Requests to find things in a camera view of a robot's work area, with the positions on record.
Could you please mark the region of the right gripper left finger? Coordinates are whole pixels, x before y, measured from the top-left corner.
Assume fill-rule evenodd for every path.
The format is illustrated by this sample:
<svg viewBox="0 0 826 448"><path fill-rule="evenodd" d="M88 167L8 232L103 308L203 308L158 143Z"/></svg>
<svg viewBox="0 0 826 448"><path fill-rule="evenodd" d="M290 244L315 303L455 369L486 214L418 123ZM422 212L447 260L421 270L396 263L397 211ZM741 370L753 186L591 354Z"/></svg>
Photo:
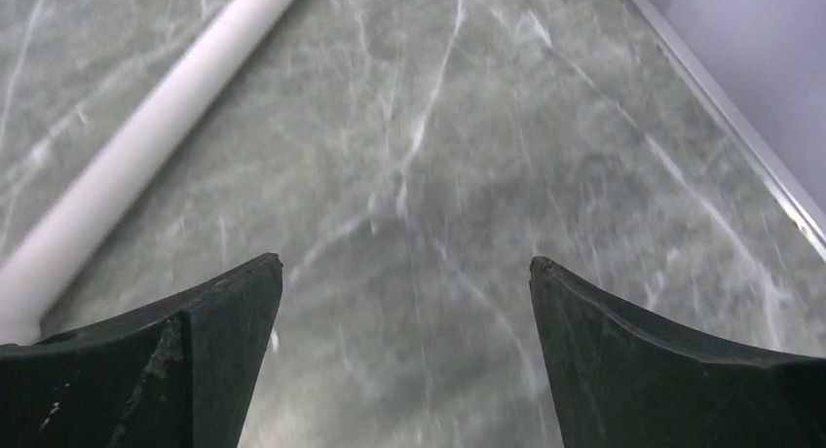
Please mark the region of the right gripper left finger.
<svg viewBox="0 0 826 448"><path fill-rule="evenodd" d="M1 349L5 447L235 447L282 298L265 253L121 315Z"/></svg>

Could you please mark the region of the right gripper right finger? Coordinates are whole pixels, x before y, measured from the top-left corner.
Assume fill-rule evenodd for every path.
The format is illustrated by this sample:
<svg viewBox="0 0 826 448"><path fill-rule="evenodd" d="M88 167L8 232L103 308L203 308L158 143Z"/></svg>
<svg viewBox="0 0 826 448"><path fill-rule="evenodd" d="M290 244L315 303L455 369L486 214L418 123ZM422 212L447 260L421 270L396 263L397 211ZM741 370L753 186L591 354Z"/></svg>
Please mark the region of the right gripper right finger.
<svg viewBox="0 0 826 448"><path fill-rule="evenodd" d="M568 447L821 447L825 361L650 312L543 257L530 294Z"/></svg>

